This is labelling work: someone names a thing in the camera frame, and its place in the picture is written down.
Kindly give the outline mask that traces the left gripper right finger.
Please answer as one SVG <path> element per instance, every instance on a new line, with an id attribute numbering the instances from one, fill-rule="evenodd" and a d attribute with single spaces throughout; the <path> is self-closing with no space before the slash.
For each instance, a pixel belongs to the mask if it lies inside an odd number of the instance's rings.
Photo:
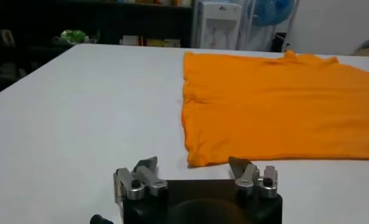
<path id="1" fill-rule="evenodd" d="M 230 156 L 228 162 L 235 185 L 244 195 L 253 195 L 258 191 L 261 198 L 277 198 L 278 172 L 274 166 L 266 166 L 263 175 L 260 175 L 259 168 L 247 159 Z"/>

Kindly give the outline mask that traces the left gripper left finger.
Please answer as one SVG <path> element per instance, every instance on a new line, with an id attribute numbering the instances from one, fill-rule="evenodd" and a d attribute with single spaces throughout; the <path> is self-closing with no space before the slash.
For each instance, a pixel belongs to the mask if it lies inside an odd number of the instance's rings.
<path id="1" fill-rule="evenodd" d="M 168 194 L 168 182 L 160 179 L 156 170 L 156 156 L 141 159 L 132 171 L 118 168 L 113 174 L 115 202 L 141 200 L 147 192 L 157 198 L 165 197 Z"/>

